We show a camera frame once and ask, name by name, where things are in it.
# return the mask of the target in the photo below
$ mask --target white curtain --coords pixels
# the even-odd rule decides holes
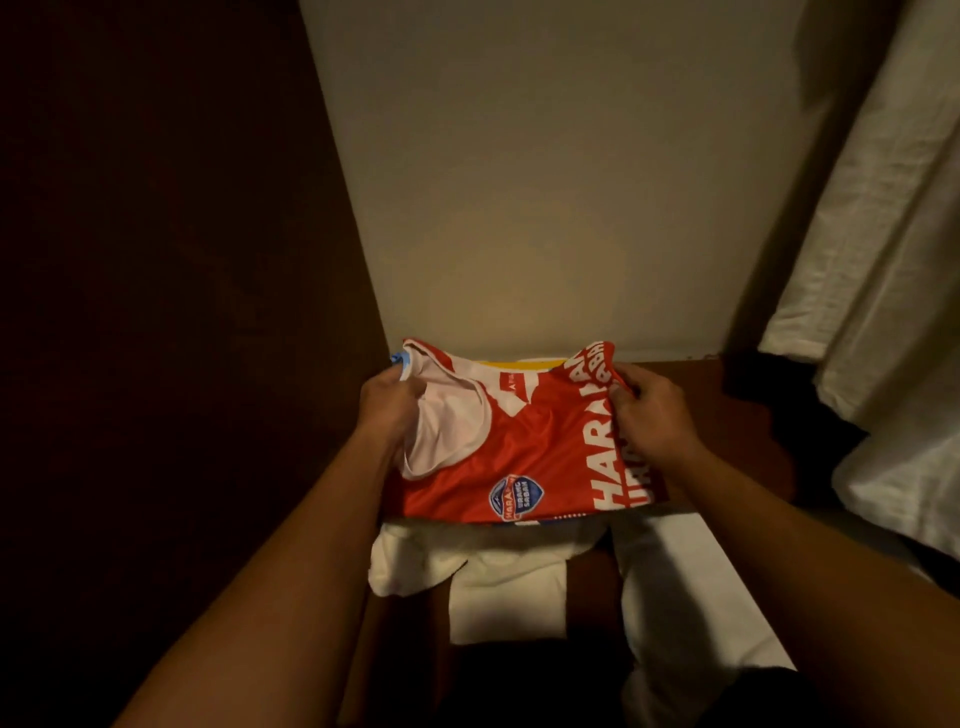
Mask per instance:
[[[870,433],[833,488],[960,557],[960,0],[910,3],[760,349]]]

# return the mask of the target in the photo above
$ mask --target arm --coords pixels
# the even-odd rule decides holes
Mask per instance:
[[[368,381],[356,429],[300,505],[150,673],[116,725],[332,724],[383,480],[424,384]]]
[[[707,450],[683,391],[631,364],[621,432],[696,506],[794,664],[854,724],[960,720],[960,601],[814,521]]]

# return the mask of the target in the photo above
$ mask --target red and white shirt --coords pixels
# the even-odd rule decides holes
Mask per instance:
[[[384,515],[547,521],[666,500],[660,474],[618,437],[607,390],[613,380],[628,385],[612,355],[601,341],[534,372],[406,339],[401,378],[420,376],[427,388],[384,490]]]

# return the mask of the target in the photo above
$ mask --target beige wall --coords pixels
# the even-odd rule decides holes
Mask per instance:
[[[718,352],[828,110],[804,5],[301,0],[391,346]]]

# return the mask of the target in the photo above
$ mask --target wooden surface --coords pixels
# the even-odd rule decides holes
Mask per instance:
[[[0,723],[107,725],[387,348],[295,2],[0,9]]]

